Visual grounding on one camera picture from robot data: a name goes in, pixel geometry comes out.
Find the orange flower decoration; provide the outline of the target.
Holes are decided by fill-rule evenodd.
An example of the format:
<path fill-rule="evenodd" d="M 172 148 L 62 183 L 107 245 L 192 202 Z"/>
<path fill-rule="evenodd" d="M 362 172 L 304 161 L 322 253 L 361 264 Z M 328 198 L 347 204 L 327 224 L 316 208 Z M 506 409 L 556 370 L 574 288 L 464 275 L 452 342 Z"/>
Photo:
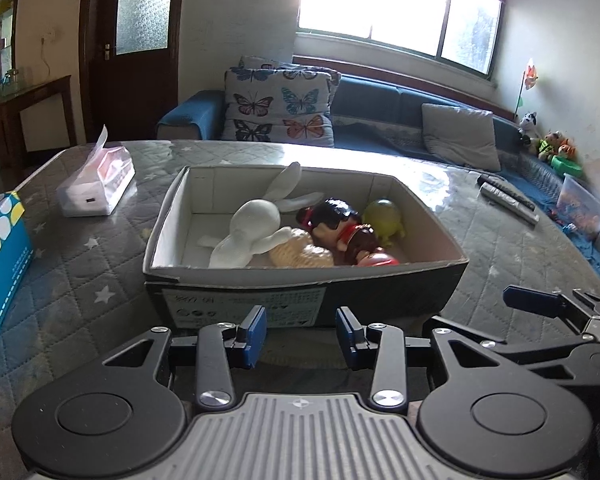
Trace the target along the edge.
<path fill-rule="evenodd" d="M 538 79 L 539 79 L 538 70 L 536 69 L 536 66 L 535 66 L 532 58 L 530 58 L 529 62 L 527 63 L 526 68 L 522 72 L 520 86 L 519 86 L 517 99 L 516 99 L 515 111 L 514 111 L 515 117 L 518 116 L 519 110 L 524 105 L 524 92 L 531 90 L 535 86 Z"/>

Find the dark wooden door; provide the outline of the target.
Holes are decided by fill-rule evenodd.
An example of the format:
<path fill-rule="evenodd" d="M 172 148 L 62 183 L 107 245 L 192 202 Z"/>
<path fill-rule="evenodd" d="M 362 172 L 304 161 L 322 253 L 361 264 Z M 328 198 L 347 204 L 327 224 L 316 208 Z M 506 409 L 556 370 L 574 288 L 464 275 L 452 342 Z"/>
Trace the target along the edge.
<path fill-rule="evenodd" d="M 81 0 L 79 66 L 85 137 L 153 139 L 178 104 L 182 0 Z"/>

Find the blue sofa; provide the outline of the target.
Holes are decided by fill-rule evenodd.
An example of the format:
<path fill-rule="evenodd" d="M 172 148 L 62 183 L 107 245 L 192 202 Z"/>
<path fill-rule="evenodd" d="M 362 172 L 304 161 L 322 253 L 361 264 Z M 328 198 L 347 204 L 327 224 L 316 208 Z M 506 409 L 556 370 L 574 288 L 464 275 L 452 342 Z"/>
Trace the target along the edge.
<path fill-rule="evenodd" d="M 158 137 L 223 140 L 224 94 L 225 82 L 221 91 L 197 92 L 158 121 Z M 333 148 L 453 164 L 425 148 L 422 140 L 422 104 L 425 103 L 480 110 L 431 93 L 340 75 L 332 101 Z M 516 186 L 572 236 L 573 243 L 600 276 L 600 234 L 595 240 L 587 240 L 556 208 L 564 177 L 524 149 L 518 126 L 513 122 L 493 114 L 493 123 L 501 170 L 492 172 Z"/>

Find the butterfly print pillow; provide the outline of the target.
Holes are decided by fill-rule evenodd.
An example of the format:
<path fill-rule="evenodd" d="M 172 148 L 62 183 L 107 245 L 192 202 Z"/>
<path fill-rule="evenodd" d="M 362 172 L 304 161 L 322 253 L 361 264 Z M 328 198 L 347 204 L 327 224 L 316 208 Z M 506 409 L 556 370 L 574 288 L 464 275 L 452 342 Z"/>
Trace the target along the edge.
<path fill-rule="evenodd" d="M 225 72 L 221 138 L 332 148 L 332 101 L 340 73 L 324 67 L 262 65 L 251 60 Z"/>

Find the white tissue pack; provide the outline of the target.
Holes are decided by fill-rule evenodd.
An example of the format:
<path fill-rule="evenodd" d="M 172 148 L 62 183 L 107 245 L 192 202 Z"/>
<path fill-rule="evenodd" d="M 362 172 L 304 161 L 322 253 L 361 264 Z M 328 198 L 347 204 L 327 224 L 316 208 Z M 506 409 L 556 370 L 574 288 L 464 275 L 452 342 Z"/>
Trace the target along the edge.
<path fill-rule="evenodd" d="M 108 130 L 102 127 L 84 164 L 56 190 L 58 205 L 68 218 L 110 216 L 135 176 L 130 152 L 124 146 L 106 148 Z"/>

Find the white rabbit plush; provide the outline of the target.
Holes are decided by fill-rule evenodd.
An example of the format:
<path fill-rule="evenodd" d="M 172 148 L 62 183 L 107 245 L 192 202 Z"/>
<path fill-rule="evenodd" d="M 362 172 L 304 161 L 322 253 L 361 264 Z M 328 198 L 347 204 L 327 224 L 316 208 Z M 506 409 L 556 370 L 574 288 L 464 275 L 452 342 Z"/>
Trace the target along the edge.
<path fill-rule="evenodd" d="M 292 162 L 268 186 L 264 196 L 248 200 L 230 219 L 228 234 L 220 240 L 202 236 L 199 246 L 211 247 L 209 269 L 242 269 L 251 259 L 291 239 L 291 228 L 282 226 L 282 213 L 314 206 L 324 198 L 313 192 L 290 198 L 302 177 L 302 167 Z"/>

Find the red octopus toy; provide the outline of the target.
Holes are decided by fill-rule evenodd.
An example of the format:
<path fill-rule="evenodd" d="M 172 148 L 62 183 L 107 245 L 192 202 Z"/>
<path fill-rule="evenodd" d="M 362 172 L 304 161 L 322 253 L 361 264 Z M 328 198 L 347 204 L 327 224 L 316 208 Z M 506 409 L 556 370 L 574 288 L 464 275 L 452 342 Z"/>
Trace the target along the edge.
<path fill-rule="evenodd" d="M 399 264 L 396 258 L 386 252 L 366 252 L 366 250 L 358 252 L 356 261 L 358 262 L 357 266 L 366 266 L 366 268 L 370 266 L 396 266 Z"/>

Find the black remote control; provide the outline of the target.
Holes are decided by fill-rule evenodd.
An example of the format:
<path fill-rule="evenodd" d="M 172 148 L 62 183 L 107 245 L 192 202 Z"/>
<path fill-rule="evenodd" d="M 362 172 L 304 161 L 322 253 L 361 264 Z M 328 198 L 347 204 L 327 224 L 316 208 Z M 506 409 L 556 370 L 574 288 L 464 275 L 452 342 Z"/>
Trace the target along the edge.
<path fill-rule="evenodd" d="M 524 205 L 528 209 L 535 210 L 535 204 L 531 200 L 529 200 L 527 196 L 525 196 L 521 192 L 515 191 L 513 188 L 510 188 L 504 183 L 503 180 L 489 176 L 488 174 L 480 174 L 480 176 L 477 178 L 477 184 L 483 185 L 485 183 L 490 184 L 497 190 L 507 194 L 508 196 L 521 203 L 521 205 Z"/>

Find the wooden cabinet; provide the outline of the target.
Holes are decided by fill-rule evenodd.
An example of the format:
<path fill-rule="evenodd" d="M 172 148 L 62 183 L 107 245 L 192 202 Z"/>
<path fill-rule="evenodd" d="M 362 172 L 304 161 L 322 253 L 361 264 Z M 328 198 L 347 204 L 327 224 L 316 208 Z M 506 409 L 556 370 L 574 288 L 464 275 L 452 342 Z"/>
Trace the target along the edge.
<path fill-rule="evenodd" d="M 84 141 L 80 0 L 0 0 L 0 175 Z"/>

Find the grey pillow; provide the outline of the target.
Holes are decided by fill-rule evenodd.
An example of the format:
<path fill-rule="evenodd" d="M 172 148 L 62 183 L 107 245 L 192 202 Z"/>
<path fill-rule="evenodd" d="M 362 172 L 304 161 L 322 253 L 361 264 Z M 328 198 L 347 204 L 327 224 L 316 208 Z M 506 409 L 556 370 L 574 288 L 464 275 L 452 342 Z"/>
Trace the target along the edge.
<path fill-rule="evenodd" d="M 466 107 L 422 104 L 422 140 L 430 153 L 455 165 L 501 170 L 493 114 Z"/>

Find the black haired doll figure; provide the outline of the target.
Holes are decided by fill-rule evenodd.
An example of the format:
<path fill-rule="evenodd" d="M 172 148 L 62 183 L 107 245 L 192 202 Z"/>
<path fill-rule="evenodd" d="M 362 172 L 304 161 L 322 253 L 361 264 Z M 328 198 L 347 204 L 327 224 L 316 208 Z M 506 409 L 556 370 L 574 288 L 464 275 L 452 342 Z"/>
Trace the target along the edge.
<path fill-rule="evenodd" d="M 364 258 L 381 252 L 374 229 L 340 198 L 326 198 L 303 207 L 296 213 L 296 220 L 318 246 L 334 252 L 341 263 L 358 266 Z"/>

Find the plush toys pile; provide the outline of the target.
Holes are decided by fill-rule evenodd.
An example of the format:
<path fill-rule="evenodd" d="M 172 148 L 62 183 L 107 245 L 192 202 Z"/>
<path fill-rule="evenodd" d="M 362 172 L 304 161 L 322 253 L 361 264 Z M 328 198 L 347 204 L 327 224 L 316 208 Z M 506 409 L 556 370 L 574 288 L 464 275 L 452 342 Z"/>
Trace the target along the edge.
<path fill-rule="evenodd" d="M 558 176 L 582 176 L 583 169 L 576 161 L 576 147 L 559 131 L 550 130 L 540 136 L 535 113 L 525 114 L 518 124 L 518 130 L 524 149 L 540 162 L 550 165 Z"/>

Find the clear plastic toy bin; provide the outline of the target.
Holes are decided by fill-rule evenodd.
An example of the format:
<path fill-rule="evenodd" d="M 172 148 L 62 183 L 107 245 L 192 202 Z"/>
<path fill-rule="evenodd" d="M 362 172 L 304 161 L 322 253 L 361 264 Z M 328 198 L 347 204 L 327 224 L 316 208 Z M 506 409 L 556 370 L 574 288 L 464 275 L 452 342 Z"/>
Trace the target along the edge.
<path fill-rule="evenodd" d="M 564 177 L 556 208 L 587 240 L 595 240 L 600 234 L 600 200 L 570 174 Z"/>

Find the window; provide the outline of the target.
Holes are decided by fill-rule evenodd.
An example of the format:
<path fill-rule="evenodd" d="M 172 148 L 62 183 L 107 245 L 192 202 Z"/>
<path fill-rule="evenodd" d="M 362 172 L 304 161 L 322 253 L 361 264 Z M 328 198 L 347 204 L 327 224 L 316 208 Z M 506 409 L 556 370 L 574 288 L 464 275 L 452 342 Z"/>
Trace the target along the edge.
<path fill-rule="evenodd" d="M 298 29 L 362 40 L 489 77 L 505 0 L 300 0 Z"/>

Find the tan walnut toy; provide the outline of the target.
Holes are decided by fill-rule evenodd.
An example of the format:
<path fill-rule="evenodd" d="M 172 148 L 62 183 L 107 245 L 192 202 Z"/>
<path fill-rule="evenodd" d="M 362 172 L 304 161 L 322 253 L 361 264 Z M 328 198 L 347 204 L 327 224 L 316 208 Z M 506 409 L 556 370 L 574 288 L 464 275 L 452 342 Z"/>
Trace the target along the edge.
<path fill-rule="evenodd" d="M 314 269 L 331 268 L 335 265 L 332 252 L 313 243 L 309 232 L 291 229 L 291 237 L 268 252 L 276 268 Z"/>

